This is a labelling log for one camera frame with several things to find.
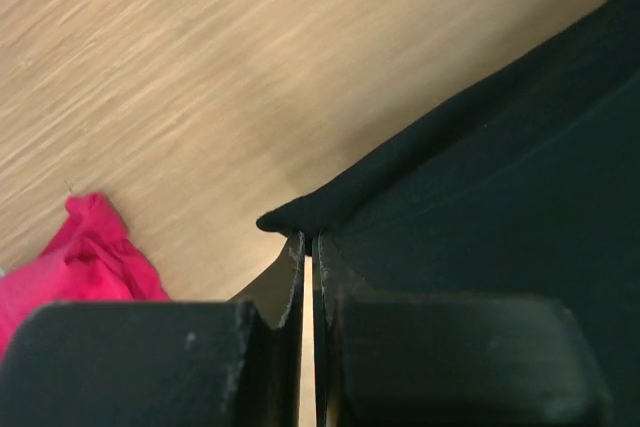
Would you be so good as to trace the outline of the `black t shirt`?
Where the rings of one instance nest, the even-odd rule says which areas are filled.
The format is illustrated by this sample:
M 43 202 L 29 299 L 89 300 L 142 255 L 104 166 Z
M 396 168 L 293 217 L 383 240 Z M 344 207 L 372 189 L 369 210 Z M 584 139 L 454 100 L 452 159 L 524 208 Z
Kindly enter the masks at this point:
M 370 284 L 639 300 L 639 0 L 609 0 L 260 229 L 332 239 Z

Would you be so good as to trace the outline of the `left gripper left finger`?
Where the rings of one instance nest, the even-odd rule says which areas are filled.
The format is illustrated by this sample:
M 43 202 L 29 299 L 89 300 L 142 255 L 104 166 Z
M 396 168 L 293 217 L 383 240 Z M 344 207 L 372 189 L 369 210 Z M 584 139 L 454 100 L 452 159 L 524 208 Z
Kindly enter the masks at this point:
M 274 262 L 234 300 L 244 354 L 235 426 L 296 426 L 299 414 L 305 238 L 290 235 Z

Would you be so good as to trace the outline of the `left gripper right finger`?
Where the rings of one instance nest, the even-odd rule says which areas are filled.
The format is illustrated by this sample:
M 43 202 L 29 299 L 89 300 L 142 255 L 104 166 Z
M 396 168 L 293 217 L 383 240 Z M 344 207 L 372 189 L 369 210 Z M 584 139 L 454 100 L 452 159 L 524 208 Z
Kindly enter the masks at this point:
M 366 384 L 380 344 L 375 290 L 327 233 L 312 242 L 312 264 L 317 424 L 371 426 Z

